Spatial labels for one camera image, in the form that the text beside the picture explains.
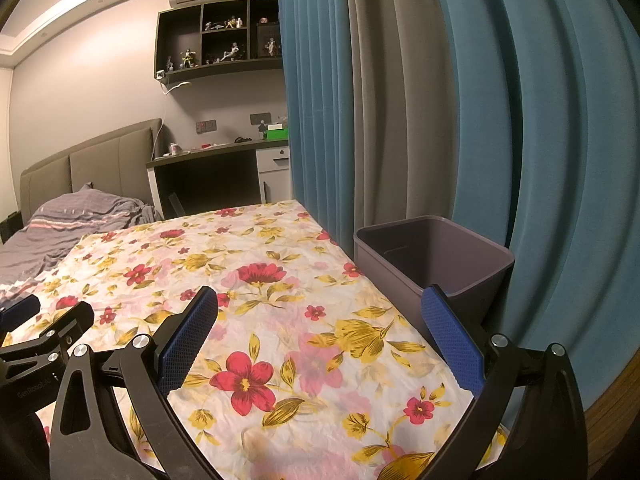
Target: silver screw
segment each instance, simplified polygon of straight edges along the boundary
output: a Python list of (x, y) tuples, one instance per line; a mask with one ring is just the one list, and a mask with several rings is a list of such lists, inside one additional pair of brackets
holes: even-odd
[(491, 344), (496, 348), (505, 348), (509, 344), (509, 340), (502, 334), (493, 334), (491, 336)]
[(564, 355), (564, 352), (564, 346), (562, 346), (560, 343), (553, 343), (551, 345), (551, 353), (553, 355), (557, 355), (558, 357), (560, 357)]
[(74, 355), (76, 357), (82, 357), (84, 354), (86, 354), (87, 350), (88, 350), (87, 345), (85, 344), (78, 345), (74, 348)]
[(146, 334), (140, 334), (139, 336), (136, 336), (135, 339), (133, 340), (133, 346), (135, 346), (136, 348), (144, 348), (148, 344), (149, 344), (149, 336)]

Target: blue curtain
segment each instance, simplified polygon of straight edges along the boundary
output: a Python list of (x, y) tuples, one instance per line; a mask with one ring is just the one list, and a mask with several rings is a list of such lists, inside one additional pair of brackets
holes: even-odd
[(353, 247), (353, 72), (347, 0), (280, 0), (293, 191)]
[(489, 326), (563, 343), (585, 407), (640, 342), (640, 38), (616, 0), (441, 0), (454, 219), (516, 263)]

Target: desk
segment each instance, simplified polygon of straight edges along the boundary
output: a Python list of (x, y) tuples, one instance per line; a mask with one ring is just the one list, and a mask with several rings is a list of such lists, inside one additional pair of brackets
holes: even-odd
[(175, 193), (186, 214), (292, 198), (289, 141), (252, 140), (156, 158), (146, 164), (154, 206), (177, 216)]

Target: floral sheet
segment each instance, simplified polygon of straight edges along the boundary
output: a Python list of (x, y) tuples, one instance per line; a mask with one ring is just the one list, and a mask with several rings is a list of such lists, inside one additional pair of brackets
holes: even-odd
[[(12, 339), (85, 300), (95, 324), (80, 341), (121, 347), (201, 285), (218, 293), (218, 320), (169, 402), (225, 479), (413, 479), (471, 400), (295, 201), (85, 237), (36, 286), (40, 314)], [(126, 391), (116, 395), (140, 455), (159, 466)], [(52, 413), (39, 413), (47, 430)], [(503, 444), (498, 431), (485, 461)]]

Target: gray blanket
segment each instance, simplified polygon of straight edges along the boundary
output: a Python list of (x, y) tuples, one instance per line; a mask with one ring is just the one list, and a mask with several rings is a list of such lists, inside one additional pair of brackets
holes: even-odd
[(156, 210), (135, 198), (92, 189), (89, 184), (43, 204), (27, 226), (0, 246), (0, 285), (34, 278), (52, 269), (78, 240), (160, 220)]

